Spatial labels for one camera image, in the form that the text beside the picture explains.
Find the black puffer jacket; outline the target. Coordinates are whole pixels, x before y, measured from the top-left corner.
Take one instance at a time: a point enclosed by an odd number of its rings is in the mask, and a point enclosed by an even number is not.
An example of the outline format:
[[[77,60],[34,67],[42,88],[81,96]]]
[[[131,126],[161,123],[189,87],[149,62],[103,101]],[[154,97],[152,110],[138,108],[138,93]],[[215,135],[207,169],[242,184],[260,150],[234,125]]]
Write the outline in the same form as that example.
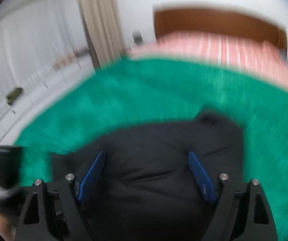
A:
[[[76,172],[100,152],[104,168],[85,209],[99,240],[200,240],[214,206],[189,168],[191,152],[212,182],[222,173],[242,179],[243,131],[216,113],[125,128],[76,152],[52,154],[53,179]]]

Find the white low drawer cabinet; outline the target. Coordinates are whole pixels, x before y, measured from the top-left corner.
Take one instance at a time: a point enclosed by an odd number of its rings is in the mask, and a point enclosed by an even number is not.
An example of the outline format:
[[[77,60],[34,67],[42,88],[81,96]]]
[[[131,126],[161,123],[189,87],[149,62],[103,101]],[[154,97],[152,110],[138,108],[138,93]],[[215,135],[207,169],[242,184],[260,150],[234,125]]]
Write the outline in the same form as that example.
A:
[[[20,95],[0,117],[0,145],[13,145],[33,119],[93,73],[92,58],[85,54],[47,76],[34,89]]]

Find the green satin bedspread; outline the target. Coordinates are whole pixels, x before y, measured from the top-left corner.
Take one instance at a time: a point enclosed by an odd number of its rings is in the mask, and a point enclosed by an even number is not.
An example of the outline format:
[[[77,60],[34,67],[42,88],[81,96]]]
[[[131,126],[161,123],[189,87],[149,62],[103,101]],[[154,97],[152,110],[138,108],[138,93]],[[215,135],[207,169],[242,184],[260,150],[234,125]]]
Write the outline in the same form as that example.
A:
[[[243,177],[264,187],[279,240],[288,240],[288,92],[241,72],[171,59],[117,61],[32,121],[19,184],[52,179],[50,152],[68,154],[128,125],[190,119],[217,110],[245,128]]]

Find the striped cloth on cabinet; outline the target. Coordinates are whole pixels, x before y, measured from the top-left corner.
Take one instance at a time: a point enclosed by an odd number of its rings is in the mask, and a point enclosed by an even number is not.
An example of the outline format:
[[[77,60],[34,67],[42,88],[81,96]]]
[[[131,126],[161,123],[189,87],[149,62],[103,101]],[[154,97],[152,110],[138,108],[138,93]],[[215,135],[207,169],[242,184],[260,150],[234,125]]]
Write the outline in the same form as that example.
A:
[[[75,61],[80,57],[80,54],[77,51],[73,51],[72,53],[66,54],[57,58],[53,63],[53,69],[59,69],[61,67],[67,66]]]

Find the pink plaid bed sheet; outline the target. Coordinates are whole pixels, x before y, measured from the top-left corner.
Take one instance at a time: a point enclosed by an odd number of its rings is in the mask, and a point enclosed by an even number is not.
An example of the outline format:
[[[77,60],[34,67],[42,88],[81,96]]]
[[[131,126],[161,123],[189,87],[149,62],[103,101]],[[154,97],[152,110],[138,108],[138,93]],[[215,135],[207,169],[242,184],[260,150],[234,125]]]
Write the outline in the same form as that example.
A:
[[[204,32],[174,32],[128,50],[132,59],[181,58],[253,76],[288,91],[288,63],[270,42]]]

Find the sheer white curtain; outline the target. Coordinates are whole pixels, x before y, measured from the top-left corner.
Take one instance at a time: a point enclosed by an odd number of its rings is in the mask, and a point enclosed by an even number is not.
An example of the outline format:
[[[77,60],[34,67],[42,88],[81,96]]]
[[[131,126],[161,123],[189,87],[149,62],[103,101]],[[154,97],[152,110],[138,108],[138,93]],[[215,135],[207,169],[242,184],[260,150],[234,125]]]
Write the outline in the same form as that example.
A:
[[[30,89],[57,59],[86,47],[76,2],[39,0],[0,20],[0,110],[15,87]]]

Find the brown wooden headboard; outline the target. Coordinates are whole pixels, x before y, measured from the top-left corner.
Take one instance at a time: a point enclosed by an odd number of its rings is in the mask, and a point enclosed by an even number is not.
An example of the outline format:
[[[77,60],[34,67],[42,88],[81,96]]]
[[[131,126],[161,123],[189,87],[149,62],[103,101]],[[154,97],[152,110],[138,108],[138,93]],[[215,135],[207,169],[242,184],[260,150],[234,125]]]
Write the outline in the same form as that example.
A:
[[[259,18],[231,10],[210,8],[172,8],[154,12],[154,30],[157,39],[174,32],[206,32],[267,41],[287,51],[284,29]]]

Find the beige curtain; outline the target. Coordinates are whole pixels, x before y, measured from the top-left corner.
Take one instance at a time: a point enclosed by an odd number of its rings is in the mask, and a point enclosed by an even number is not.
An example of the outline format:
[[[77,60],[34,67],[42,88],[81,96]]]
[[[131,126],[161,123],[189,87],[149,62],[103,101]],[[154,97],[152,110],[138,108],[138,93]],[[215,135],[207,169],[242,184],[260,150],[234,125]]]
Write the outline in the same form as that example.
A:
[[[125,51],[116,0],[79,0],[91,51],[103,67]]]

